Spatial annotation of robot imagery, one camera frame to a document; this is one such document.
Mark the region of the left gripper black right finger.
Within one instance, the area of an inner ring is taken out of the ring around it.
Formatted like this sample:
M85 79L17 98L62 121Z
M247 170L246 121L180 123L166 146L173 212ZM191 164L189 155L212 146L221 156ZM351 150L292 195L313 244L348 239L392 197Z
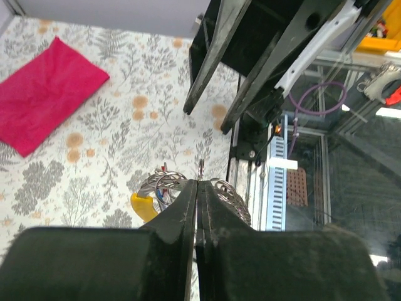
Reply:
M197 189L201 300L387 300L359 237L342 230L256 231Z

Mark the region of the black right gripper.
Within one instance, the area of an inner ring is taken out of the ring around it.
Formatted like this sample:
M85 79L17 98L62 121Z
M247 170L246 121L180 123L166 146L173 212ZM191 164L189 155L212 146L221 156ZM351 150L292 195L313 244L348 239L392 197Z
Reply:
M347 1L211 1L189 49L184 113L192 113L221 62L246 77L222 132L243 114L269 124L301 73L347 27Z

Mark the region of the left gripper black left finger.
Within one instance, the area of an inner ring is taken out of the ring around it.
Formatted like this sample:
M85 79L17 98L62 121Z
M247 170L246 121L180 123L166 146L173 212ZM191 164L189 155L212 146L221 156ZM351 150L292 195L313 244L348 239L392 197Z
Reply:
M195 202L137 229L36 227L1 265L2 300L188 300Z

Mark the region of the metal key organiser with rings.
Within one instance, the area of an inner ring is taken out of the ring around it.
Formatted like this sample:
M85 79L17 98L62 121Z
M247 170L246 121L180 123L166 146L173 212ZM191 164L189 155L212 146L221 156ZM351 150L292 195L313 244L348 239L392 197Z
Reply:
M166 165L150 173L139 185L138 191L130 197L130 204L135 213L144 223L148 223L158 214L171 207L178 199L195 202L198 182L204 177L204 160L198 166L197 178L189 179L181 172L172 171ZM211 178L214 192L220 201L247 225L251 225L251 215L243 198L227 181L220 178Z

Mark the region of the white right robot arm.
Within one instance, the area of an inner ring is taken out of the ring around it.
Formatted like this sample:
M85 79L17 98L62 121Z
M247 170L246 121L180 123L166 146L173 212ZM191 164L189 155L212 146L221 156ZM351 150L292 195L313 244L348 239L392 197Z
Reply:
M221 124L239 126L236 159L260 164L268 128L293 85L324 48L344 32L362 36L358 22L382 14L388 1L211 1L189 50L190 114L219 64L244 82Z

